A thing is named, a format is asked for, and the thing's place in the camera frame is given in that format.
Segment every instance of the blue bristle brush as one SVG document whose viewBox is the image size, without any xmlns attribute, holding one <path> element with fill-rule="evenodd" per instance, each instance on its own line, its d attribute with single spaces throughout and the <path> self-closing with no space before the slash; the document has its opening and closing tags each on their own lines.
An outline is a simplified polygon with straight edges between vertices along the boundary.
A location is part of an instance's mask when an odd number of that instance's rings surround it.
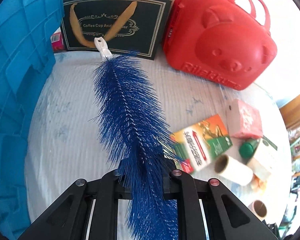
<svg viewBox="0 0 300 240">
<path fill-rule="evenodd" d="M 94 72 L 100 142 L 112 164 L 124 159 L 118 169 L 132 192 L 128 227 L 136 240 L 177 240 L 176 201 L 162 196 L 163 152 L 179 159 L 155 91 L 138 59 L 113 56 L 103 38 L 95 45 L 104 58 Z"/>
</svg>

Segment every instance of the blue plastic basket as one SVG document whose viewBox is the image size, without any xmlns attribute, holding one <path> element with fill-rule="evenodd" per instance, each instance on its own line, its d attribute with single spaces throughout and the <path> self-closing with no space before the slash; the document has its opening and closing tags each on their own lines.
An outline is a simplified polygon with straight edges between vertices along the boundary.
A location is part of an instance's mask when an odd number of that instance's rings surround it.
<svg viewBox="0 0 300 240">
<path fill-rule="evenodd" d="M 24 179 L 27 136 L 55 64 L 50 36 L 63 16 L 62 0 L 0 4 L 0 231 L 10 240 L 30 225 Z"/>
</svg>

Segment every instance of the green bottle cap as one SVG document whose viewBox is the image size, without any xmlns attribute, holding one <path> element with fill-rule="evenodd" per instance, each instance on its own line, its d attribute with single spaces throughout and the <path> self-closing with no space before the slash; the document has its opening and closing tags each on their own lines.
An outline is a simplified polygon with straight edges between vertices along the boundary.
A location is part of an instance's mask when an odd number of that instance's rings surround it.
<svg viewBox="0 0 300 240">
<path fill-rule="evenodd" d="M 239 148 L 241 157 L 244 159 L 250 159 L 253 156 L 254 151 L 258 147 L 259 141 L 260 140 L 249 139 L 244 142 Z"/>
</svg>

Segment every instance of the metal screw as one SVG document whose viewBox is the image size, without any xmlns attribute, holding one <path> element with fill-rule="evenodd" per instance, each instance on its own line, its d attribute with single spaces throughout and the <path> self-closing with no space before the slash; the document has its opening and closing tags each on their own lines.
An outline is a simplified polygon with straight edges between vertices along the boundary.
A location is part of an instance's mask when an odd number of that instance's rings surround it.
<svg viewBox="0 0 300 240">
<path fill-rule="evenodd" d="M 118 169 L 113 170 L 113 174 L 115 176 L 120 176 L 121 175 Z"/>
<path fill-rule="evenodd" d="M 180 175 L 182 174 L 182 171 L 181 171 L 181 170 L 173 170 L 173 171 L 172 171 L 172 174 L 173 174 L 174 176 L 180 176 Z"/>
<path fill-rule="evenodd" d="M 210 180 L 210 184 L 211 184 L 212 186 L 219 186 L 220 181 L 217 180 L 217 179 L 211 179 L 211 180 Z"/>
<path fill-rule="evenodd" d="M 83 186 L 86 183 L 84 179 L 77 179 L 75 184 L 79 187 Z"/>
</svg>

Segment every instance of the red plastic case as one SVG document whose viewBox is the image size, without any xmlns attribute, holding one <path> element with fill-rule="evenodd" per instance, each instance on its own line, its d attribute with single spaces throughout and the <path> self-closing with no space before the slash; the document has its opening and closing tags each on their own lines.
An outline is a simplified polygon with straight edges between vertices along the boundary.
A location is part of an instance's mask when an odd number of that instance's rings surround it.
<svg viewBox="0 0 300 240">
<path fill-rule="evenodd" d="M 235 90 L 248 87 L 277 55 L 259 1 L 264 25 L 251 0 L 250 14 L 235 0 L 175 0 L 163 40 L 168 63 Z"/>
</svg>

